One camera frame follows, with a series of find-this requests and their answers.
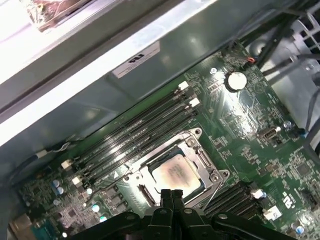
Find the motherboard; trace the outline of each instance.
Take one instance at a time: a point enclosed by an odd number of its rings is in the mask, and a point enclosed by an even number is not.
[[[227,211],[320,239],[320,172],[246,50],[218,51],[87,137],[17,189],[19,240],[75,235],[182,189],[207,217]]]

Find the green circuit board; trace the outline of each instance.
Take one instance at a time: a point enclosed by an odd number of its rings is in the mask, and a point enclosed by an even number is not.
[[[233,49],[232,54],[222,55],[220,51],[213,54],[23,183],[18,192],[33,221],[35,239],[60,238],[70,227],[73,235],[123,211],[142,216],[148,203],[141,198],[139,189],[130,188],[122,180],[115,181],[152,148],[182,130],[193,128],[202,129],[199,142],[214,165],[230,172],[222,190],[239,181],[254,181],[266,193],[263,208],[276,206],[281,213],[275,220],[267,220],[261,213],[259,218],[263,224],[297,239],[320,239],[319,167],[302,147],[304,140],[295,134],[296,125],[286,108],[254,66],[242,71],[247,78],[245,89],[230,92],[225,86],[226,76],[240,69],[248,57],[241,46]],[[182,82],[189,85],[185,98],[169,98]],[[196,110],[178,114],[175,102],[183,104],[195,97],[200,101]],[[159,107],[143,115],[157,104]],[[161,115],[170,108],[175,111]],[[155,121],[157,115],[162,117]],[[108,154],[113,153],[107,154],[104,150],[115,145],[115,140],[129,138],[139,121],[154,125],[147,128],[148,133],[153,134],[152,144],[131,154],[136,149],[129,145],[134,143],[132,139],[140,139],[144,134],[135,130],[136,135],[121,145],[125,148],[123,153],[129,156],[125,164],[119,164],[122,160],[119,156],[105,161]],[[274,137],[264,136],[266,130],[276,127],[279,129]],[[115,132],[121,137],[114,138]],[[67,173],[62,163],[68,160],[73,162],[73,170]],[[88,182],[76,187],[72,181],[78,176]],[[110,184],[113,184],[112,192],[103,191]],[[98,211],[93,211],[93,205],[99,205]],[[304,227],[300,235],[292,228],[297,222]]]

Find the usb port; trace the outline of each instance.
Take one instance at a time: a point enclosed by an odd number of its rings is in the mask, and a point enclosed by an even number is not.
[[[267,130],[264,130],[261,135],[263,136],[264,139],[270,140],[270,139],[274,138],[275,136],[277,136],[280,131],[281,131],[281,127],[279,127],[279,126],[272,127]]]

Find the white sticker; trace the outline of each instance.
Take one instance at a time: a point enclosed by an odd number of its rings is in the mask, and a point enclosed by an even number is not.
[[[151,46],[147,47],[145,50],[141,51],[130,60],[126,61],[122,65],[118,66],[112,73],[117,78],[122,78],[124,75],[143,64],[145,61],[160,52],[160,43],[157,41]]]

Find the cpu socket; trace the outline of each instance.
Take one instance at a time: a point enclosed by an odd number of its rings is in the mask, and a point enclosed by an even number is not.
[[[187,207],[210,199],[228,179],[228,170],[217,170],[198,139],[202,129],[185,130],[135,162],[124,181],[138,187],[148,204],[160,203],[161,189],[183,190]]]

